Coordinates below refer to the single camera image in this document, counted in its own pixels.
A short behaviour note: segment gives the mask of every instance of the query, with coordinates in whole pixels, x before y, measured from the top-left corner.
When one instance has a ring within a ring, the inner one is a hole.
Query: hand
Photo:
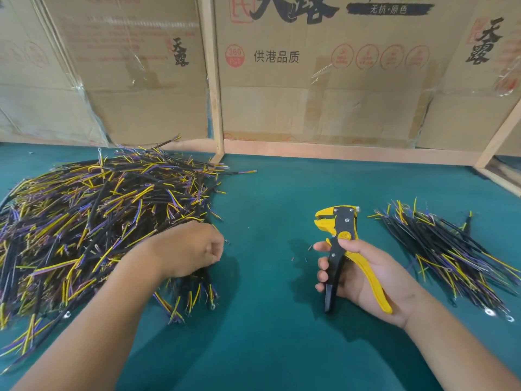
[[[349,299],[381,320],[404,328],[415,308],[421,304],[420,301],[428,294],[427,291],[387,252],[361,240],[339,239],[338,243],[346,251],[360,253],[369,261],[375,276],[386,293],[387,300],[391,304],[393,314],[383,312],[376,302],[364,273],[352,261],[345,262],[336,294]],[[330,250],[329,244],[325,241],[315,243],[313,248],[323,252]],[[320,258],[318,267],[321,269],[317,274],[320,282],[316,284],[315,288],[318,292],[323,292],[323,282],[328,279],[325,272],[329,267],[328,257]]]
[[[149,237],[127,256],[140,256],[145,266],[154,262],[155,275],[161,282],[169,277],[183,277],[221,259],[224,237],[209,223],[190,221]]]

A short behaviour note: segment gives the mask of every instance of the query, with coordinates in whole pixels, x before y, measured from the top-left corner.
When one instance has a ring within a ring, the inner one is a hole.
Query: wire stripper
[[[331,246],[331,251],[329,252],[329,268],[327,269],[328,280],[325,283],[326,289],[324,291],[324,313],[332,312],[335,308],[336,289],[347,258],[355,262],[364,272],[381,309],[388,314],[392,314],[392,308],[387,302],[380,281],[374,275],[367,259],[358,253],[347,252],[338,243],[338,239],[358,239],[356,231],[358,211],[359,207],[355,206],[335,206],[320,210],[315,214],[315,224],[318,229],[329,232],[332,236],[330,239],[326,239]]]

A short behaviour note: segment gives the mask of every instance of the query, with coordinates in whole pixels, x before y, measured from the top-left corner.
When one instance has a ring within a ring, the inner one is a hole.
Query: green table surface
[[[58,162],[95,157],[96,148],[0,145],[0,192]],[[150,302],[118,389],[440,390],[400,329],[347,301],[333,315],[322,314],[314,288],[319,254],[307,249],[326,237],[313,223],[325,207],[360,206],[361,238],[404,266],[408,259],[398,243],[364,215],[393,199],[412,204],[415,197],[419,206],[455,223],[473,210],[474,238],[521,267],[521,201],[468,168],[239,155],[224,161],[234,170],[258,172],[223,178],[226,194],[213,199],[212,209],[223,218],[218,228],[231,242],[212,269],[221,295],[217,309],[201,304],[185,324],[167,325]],[[436,282],[428,279],[425,286],[521,376],[520,298],[499,292],[515,319],[510,323],[463,299],[453,308]],[[0,343],[8,344],[25,326],[19,321],[1,332]],[[1,376],[0,389],[11,387],[36,358]],[[2,358],[0,365],[12,359]]]

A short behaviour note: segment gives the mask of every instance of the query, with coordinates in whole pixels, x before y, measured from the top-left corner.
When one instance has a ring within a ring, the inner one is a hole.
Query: small pile of cables
[[[0,329],[29,317],[0,356],[18,351],[16,364],[33,353],[143,239],[209,214],[220,219],[209,202],[213,192],[225,193],[218,176],[242,172],[166,153],[163,144],[120,147],[113,158],[99,149],[98,159],[23,180],[0,202]],[[213,309],[208,269],[167,280],[154,298],[170,322],[182,322],[181,307],[190,315],[203,294]]]
[[[428,271],[444,285],[456,305],[458,296],[467,297],[488,315],[503,313],[513,322],[493,286],[517,295],[513,286],[521,281],[521,272],[500,261],[471,237],[472,212],[458,227],[429,212],[393,202],[387,211],[375,210],[370,217],[381,219],[389,233],[414,256],[420,274]]]

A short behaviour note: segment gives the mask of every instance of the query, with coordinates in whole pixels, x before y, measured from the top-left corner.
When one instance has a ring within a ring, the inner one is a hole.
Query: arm
[[[380,280],[393,314],[385,314],[373,296],[365,276],[348,261],[338,287],[339,296],[350,299],[372,315],[403,328],[419,348],[429,368],[445,391],[521,390],[521,383],[440,302],[418,284],[386,252],[361,241],[340,240],[350,252],[360,253],[371,263]],[[317,251],[329,251],[325,242]],[[316,289],[327,281],[328,258],[318,260]]]
[[[211,225],[196,221],[138,244],[13,390],[113,389],[160,283],[217,262],[223,244]]]

